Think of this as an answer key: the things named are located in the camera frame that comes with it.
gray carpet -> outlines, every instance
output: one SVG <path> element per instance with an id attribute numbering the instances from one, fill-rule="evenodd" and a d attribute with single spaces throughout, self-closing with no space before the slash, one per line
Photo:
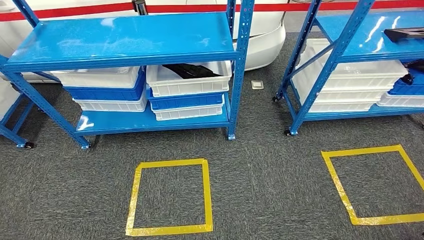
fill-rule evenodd
<path id="1" fill-rule="evenodd" d="M 247 72 L 235 141 L 223 129 L 89 137 L 83 151 L 36 109 L 20 134 L 37 144 L 17 149 L 0 138 L 0 239 L 121 240 L 138 163 L 205 158 L 209 163 L 212 232 L 146 239 L 420 240 L 424 223 L 352 225 L 320 151 L 402 144 L 424 173 L 422 116 L 291 122 L 273 103 L 295 44 L 289 34 L 278 59 Z M 251 80 L 265 89 L 252 90 Z M 59 85 L 36 88 L 71 122 L 79 107 Z M 333 159 L 359 217 L 424 212 L 423 190 L 397 153 Z M 142 172 L 134 227 L 204 222 L 200 166 Z"/>

stacked bins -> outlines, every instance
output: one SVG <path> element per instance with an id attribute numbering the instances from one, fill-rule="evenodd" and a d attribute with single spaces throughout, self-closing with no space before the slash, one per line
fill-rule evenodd
<path id="1" fill-rule="evenodd" d="M 52 71 L 83 111 L 143 112 L 145 67 Z"/>
<path id="2" fill-rule="evenodd" d="M 308 39 L 299 66 L 322 51 L 330 43 L 326 39 Z M 303 105 L 326 63 L 330 52 L 318 58 L 292 78 Z M 398 60 L 340 63 L 318 93 L 309 112 L 366 112 L 380 101 L 394 83 L 408 74 Z"/>
<path id="3" fill-rule="evenodd" d="M 223 114 L 224 92 L 229 90 L 232 76 L 231 62 L 191 64 L 204 66 L 220 76 L 183 79 L 162 65 L 147 66 L 147 98 L 156 120 Z"/>
<path id="4" fill-rule="evenodd" d="M 424 73 L 409 69 L 411 85 L 399 79 L 389 92 L 377 102 L 381 107 L 424 107 Z"/>

blue plastic bin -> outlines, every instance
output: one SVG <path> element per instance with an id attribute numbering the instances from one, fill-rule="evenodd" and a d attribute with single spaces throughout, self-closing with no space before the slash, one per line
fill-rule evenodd
<path id="1" fill-rule="evenodd" d="M 64 86 L 63 88 L 76 100 L 138 101 L 142 95 L 145 82 L 146 72 L 143 67 L 140 67 L 133 88 L 76 86 Z"/>
<path id="2" fill-rule="evenodd" d="M 412 85 L 397 80 L 393 89 L 388 91 L 390 95 L 424 95 L 424 73 L 409 69 L 409 73 L 414 77 Z"/>
<path id="3" fill-rule="evenodd" d="M 176 109 L 223 103 L 223 92 L 153 97 L 152 89 L 146 89 L 147 99 L 152 110 Z"/>

black item on shelf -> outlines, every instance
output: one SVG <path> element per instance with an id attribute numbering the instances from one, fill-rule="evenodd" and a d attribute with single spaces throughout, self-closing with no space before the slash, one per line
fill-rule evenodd
<path id="1" fill-rule="evenodd" d="M 424 39 L 424 27 L 385 29 L 384 33 L 393 43 L 400 39 Z"/>
<path id="2" fill-rule="evenodd" d="M 210 77 L 221 76 L 202 65 L 178 63 L 178 64 L 163 64 L 162 66 L 178 74 L 178 76 L 180 76 L 183 79 L 210 78 Z"/>
<path id="3" fill-rule="evenodd" d="M 414 83 L 414 77 L 409 73 L 401 77 L 400 80 L 402 80 L 402 82 L 404 82 L 406 85 L 409 85 L 409 86 L 411 86 Z"/>
<path id="4" fill-rule="evenodd" d="M 418 59 L 418 60 L 409 62 L 406 67 L 409 69 L 414 69 L 424 73 L 424 59 Z"/>

yellow floor marking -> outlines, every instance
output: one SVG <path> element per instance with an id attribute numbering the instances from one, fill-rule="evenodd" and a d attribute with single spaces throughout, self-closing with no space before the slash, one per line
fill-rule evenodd
<path id="1" fill-rule="evenodd" d="M 321 151 L 322 157 L 324 158 L 325 164 L 327 165 L 328 171 L 330 172 L 331 178 L 338 191 L 338 195 L 340 195 L 341 201 L 346 207 L 347 213 L 349 214 L 350 221 L 352 222 L 353 225 L 385 225 L 385 224 L 398 224 L 398 223 L 411 223 L 411 222 L 424 221 L 424 213 L 391 215 L 391 216 L 376 216 L 376 217 L 357 217 L 355 210 L 352 207 L 352 204 L 349 201 L 345 190 L 343 189 L 339 176 L 337 176 L 336 170 L 330 159 L 334 157 L 345 157 L 345 156 L 362 155 L 362 154 L 377 154 L 377 153 L 387 153 L 387 152 L 400 153 L 406 165 L 409 167 L 413 176 L 416 178 L 422 190 L 424 191 L 423 177 L 420 175 L 417 168 L 414 166 L 413 162 L 408 157 L 404 148 L 400 144 L 393 145 L 393 146 L 369 147 L 369 148 L 359 148 L 359 149 L 341 150 L 341 151 Z"/>
<path id="2" fill-rule="evenodd" d="M 201 165 L 203 175 L 203 197 L 204 197 L 204 219 L 205 224 L 185 225 L 185 226 L 163 226 L 163 227 L 144 227 L 134 228 L 134 220 L 136 216 L 137 197 L 139 194 L 140 180 L 142 177 L 142 169 L 146 168 L 162 168 L 186 165 Z M 194 234 L 213 231 L 212 220 L 212 200 L 211 186 L 209 182 L 208 161 L 203 158 L 171 160 L 171 161 L 153 161 L 141 162 L 135 169 L 134 181 L 132 183 L 131 199 L 129 201 L 129 213 L 126 221 L 125 234 L 128 236 L 157 236 L 172 234 Z"/>

